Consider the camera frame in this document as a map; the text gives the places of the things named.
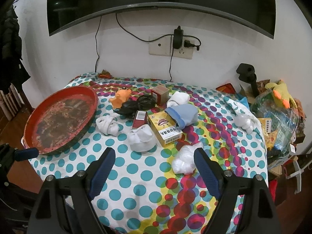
blue gripper pad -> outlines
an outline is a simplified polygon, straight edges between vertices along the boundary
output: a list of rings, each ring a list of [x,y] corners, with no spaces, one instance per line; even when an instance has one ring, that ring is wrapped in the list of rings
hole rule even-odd
[[[38,155],[39,151],[37,150],[37,148],[16,150],[14,152],[14,160],[20,162],[28,159],[34,159],[38,157]]]
[[[90,189],[89,189],[88,195],[91,200],[93,200],[96,196],[98,196],[101,193],[102,188],[107,180],[107,177],[115,163],[116,154],[112,148],[107,148],[98,161],[100,161],[102,157],[104,157],[104,160],[102,164],[96,170],[90,182]]]
[[[194,162],[199,174],[202,176],[208,192],[219,200],[222,196],[222,168],[214,161],[211,161],[202,148],[197,148],[194,152]]]

lips illustration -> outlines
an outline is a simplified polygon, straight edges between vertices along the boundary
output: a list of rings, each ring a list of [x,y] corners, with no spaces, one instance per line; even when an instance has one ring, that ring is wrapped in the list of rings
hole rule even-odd
[[[160,120],[158,121],[158,125],[159,125],[159,126],[162,126],[162,125],[164,125],[164,124],[166,124],[166,123],[168,123],[168,121],[165,120],[165,119],[160,119]]]

yellow plush toy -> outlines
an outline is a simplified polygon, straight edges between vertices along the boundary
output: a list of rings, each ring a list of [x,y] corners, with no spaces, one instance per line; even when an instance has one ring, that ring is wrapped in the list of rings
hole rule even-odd
[[[289,94],[287,85],[283,80],[278,83],[267,83],[265,88],[273,90],[273,99],[278,107],[290,108],[291,103],[293,108],[297,108],[297,104]]]

table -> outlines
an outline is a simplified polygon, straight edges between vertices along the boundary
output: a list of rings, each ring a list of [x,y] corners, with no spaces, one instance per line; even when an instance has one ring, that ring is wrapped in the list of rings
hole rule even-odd
[[[129,88],[133,98],[137,98],[149,94],[150,88],[160,83],[171,94],[177,90],[190,94],[190,102],[199,108],[198,122],[183,130],[181,140],[167,148],[158,144],[148,152],[133,152],[127,144],[132,121],[119,115],[116,115],[120,123],[117,137],[99,132],[95,119],[113,114],[108,99],[117,90]],[[103,224],[123,233],[200,233],[216,207],[216,199],[208,193],[197,171],[187,176],[173,173],[172,160],[185,144],[201,141],[210,159],[217,161],[224,170],[230,168],[237,176],[244,177],[258,173],[267,182],[266,148],[261,136],[256,132],[248,135],[233,122],[234,110],[239,111],[235,96],[164,80],[104,80],[96,73],[77,76],[66,87],[75,85],[88,85],[97,91],[99,102],[92,126],[72,148],[54,156],[40,155],[30,162],[43,180],[50,174],[63,178],[85,170],[92,161],[99,159],[106,147],[112,147],[116,151],[115,164],[101,194],[92,201]],[[149,114],[162,109],[155,107]],[[236,229],[242,203],[243,197],[239,196],[228,233]]]

white plastic bag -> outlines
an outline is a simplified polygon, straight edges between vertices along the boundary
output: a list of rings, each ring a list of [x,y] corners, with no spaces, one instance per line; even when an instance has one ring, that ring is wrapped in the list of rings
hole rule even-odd
[[[196,168],[194,163],[194,151],[197,148],[204,148],[202,142],[194,145],[184,145],[172,161],[172,170],[175,174],[184,173],[184,175],[191,174]]]

